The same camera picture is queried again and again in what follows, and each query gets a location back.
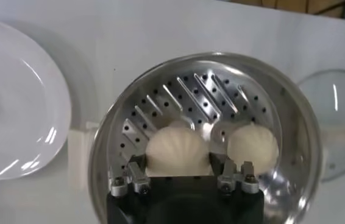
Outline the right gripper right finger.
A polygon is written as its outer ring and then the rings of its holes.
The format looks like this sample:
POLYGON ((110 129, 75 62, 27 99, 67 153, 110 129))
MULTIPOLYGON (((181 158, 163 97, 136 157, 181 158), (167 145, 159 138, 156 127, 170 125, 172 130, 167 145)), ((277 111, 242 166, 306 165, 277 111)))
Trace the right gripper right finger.
POLYGON ((259 193, 259 183, 254 175, 254 165, 250 161, 244 161, 237 170, 237 165, 226 154, 210 153, 210 164, 213 174, 217 176, 218 189, 226 194, 231 194, 240 189, 247 194, 259 193))

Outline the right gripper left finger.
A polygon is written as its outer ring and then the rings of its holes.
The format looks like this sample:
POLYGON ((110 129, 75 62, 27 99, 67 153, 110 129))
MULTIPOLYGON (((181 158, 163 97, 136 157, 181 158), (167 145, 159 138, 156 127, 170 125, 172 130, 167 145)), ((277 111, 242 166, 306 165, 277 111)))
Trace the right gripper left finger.
POLYGON ((131 156, 125 164, 118 158, 108 167, 108 188, 112 197, 123 197, 130 191, 146 195, 151 189, 151 179, 146 175, 145 154, 131 156))

